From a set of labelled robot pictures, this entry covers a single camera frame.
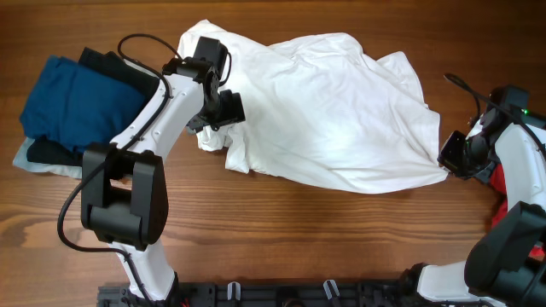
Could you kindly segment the red t-shirt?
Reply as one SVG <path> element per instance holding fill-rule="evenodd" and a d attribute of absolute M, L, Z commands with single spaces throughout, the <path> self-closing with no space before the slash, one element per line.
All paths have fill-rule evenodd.
<path fill-rule="evenodd" d="M 491 174 L 489 184 L 500 195 L 500 205 L 495 209 L 491 218 L 491 227 L 494 228 L 508 213 L 507 188 L 502 165 L 499 164 L 496 166 Z M 530 256 L 537 260 L 543 260 L 545 257 L 545 249 L 543 247 L 534 246 L 530 252 Z"/>

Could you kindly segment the white t-shirt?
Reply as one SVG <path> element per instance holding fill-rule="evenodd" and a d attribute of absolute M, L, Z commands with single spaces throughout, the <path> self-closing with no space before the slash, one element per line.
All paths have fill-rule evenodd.
<path fill-rule="evenodd" d="M 197 136 L 201 150 L 225 149 L 228 170 L 361 194 L 419 188 L 446 177 L 439 166 L 439 114 L 402 52 L 373 59 L 351 35 L 310 35 L 270 46 L 202 20 L 181 37 L 232 54 L 229 90 L 245 120 Z"/>

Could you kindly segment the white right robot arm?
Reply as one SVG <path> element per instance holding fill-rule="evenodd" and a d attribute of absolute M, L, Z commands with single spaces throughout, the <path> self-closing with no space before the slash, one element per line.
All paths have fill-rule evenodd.
<path fill-rule="evenodd" d="M 507 211 L 464 261 L 417 264 L 398 282 L 404 306 L 543 306 L 545 261 L 545 118 L 527 109 L 527 91 L 493 90 L 471 136 L 454 131 L 438 161 L 453 175 L 492 183 L 502 170 Z"/>

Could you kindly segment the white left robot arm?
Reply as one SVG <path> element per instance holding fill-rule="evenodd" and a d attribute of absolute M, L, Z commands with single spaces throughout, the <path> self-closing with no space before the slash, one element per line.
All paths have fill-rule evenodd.
<path fill-rule="evenodd" d="M 126 306 L 183 306 L 176 271 L 160 237 L 169 211 L 164 162 L 184 130 L 244 121 L 241 96 L 224 89 L 231 55 L 173 58 L 136 119 L 109 145 L 84 153 L 81 222 L 118 255 L 129 278 Z"/>

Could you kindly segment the blue folded garment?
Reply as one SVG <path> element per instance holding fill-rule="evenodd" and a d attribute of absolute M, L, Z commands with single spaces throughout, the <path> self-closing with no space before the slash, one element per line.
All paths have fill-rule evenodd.
<path fill-rule="evenodd" d="M 145 96 L 128 84 L 65 57 L 45 62 L 20 116 L 25 136 L 82 153 L 108 143 L 139 114 Z"/>

